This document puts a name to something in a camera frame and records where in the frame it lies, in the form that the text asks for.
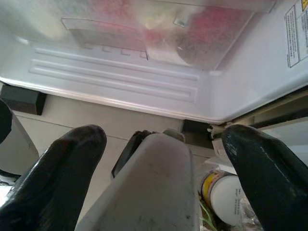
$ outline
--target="refrigerator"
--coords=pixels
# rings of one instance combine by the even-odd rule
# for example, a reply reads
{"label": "refrigerator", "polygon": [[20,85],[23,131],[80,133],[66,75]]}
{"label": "refrigerator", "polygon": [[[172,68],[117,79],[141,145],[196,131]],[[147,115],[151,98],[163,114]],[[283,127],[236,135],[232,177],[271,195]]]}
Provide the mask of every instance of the refrigerator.
{"label": "refrigerator", "polygon": [[0,81],[222,124],[308,84],[307,0],[3,0]]}

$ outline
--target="yellow label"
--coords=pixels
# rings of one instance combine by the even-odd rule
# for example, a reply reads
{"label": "yellow label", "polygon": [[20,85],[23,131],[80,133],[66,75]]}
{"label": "yellow label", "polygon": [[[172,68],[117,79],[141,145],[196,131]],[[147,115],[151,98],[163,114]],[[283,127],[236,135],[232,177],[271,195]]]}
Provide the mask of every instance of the yellow label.
{"label": "yellow label", "polygon": [[213,172],[211,173],[204,181],[203,187],[202,187],[202,196],[207,203],[207,205],[211,206],[210,198],[209,198],[209,189],[211,187],[211,184],[213,183],[214,179],[219,176],[219,174]]}
{"label": "yellow label", "polygon": [[308,0],[302,0],[302,6],[303,6],[303,11],[306,9],[308,6]]}

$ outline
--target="scratched black surface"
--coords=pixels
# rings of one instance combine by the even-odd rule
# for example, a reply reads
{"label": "scratched black surface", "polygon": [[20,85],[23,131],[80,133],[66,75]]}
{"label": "scratched black surface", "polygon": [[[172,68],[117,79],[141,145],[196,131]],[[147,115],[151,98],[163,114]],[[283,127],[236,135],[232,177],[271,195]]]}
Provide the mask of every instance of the scratched black surface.
{"label": "scratched black surface", "polygon": [[222,140],[266,231],[308,230],[308,168],[280,140],[254,128],[226,128]]}
{"label": "scratched black surface", "polygon": [[0,230],[73,231],[105,146],[105,132],[94,125],[56,140],[9,193]]}
{"label": "scratched black surface", "polygon": [[0,144],[12,130],[12,113],[9,107],[0,99]]}

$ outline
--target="tiled floor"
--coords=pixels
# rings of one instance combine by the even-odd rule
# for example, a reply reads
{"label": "tiled floor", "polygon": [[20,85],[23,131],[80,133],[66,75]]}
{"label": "tiled floor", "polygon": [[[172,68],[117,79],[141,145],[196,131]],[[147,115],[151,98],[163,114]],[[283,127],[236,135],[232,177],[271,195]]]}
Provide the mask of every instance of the tiled floor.
{"label": "tiled floor", "polygon": [[[182,121],[163,116],[139,113],[94,103],[49,95],[43,115],[15,112],[30,138],[42,154],[49,145],[70,129],[96,124],[107,134],[107,147],[98,164],[86,196],[80,217],[83,217],[110,183],[110,174],[128,139],[137,130],[180,130]],[[195,164],[214,155],[212,150],[190,146]]]}

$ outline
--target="warning label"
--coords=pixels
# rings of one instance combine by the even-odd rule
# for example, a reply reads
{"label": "warning label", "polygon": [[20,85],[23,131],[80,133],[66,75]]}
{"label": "warning label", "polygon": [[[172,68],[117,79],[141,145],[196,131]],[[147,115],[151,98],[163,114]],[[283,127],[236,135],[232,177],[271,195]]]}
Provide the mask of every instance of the warning label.
{"label": "warning label", "polygon": [[308,57],[308,0],[298,1],[285,15],[288,65],[295,66]]}

